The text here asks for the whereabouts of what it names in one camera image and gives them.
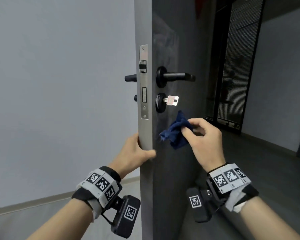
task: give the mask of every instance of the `door handle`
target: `door handle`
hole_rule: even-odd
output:
[[[196,77],[189,73],[167,72],[167,69],[164,66],[160,66],[157,69],[155,80],[159,88],[164,88],[167,85],[167,82],[174,82],[174,81],[194,82],[196,80]]]
[[[125,77],[124,77],[124,80],[125,80],[126,82],[134,82],[134,83],[136,83],[136,82],[137,82],[137,75],[136,75],[136,74],[133,74],[133,75],[125,76]]]

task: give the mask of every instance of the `key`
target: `key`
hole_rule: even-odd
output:
[[[169,95],[164,99],[164,102],[167,103],[167,105],[174,105],[176,106],[178,104],[179,97],[178,96],[171,96]]]

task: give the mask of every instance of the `forearm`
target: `forearm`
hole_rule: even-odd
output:
[[[300,235],[259,197],[248,200],[240,215],[256,240],[300,240]]]
[[[72,199],[27,240],[79,240],[92,221],[92,210]]]

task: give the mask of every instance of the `right hand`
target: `right hand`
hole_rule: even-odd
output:
[[[200,165],[209,172],[226,163],[222,149],[221,131],[202,118],[189,119],[191,125],[196,126],[194,132],[202,136],[196,136],[186,127],[181,129],[183,136],[188,140],[193,153]]]

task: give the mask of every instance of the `door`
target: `door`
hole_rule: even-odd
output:
[[[186,190],[201,167],[189,145],[174,150],[159,133],[179,110],[187,118],[204,117],[216,1],[134,2],[137,74],[126,81],[137,82],[140,145],[157,151],[140,167],[142,239],[178,239],[188,206]],[[175,81],[165,84],[166,72],[187,74],[170,74]],[[165,107],[160,101],[156,108],[159,94],[159,100],[178,96],[177,105]]]

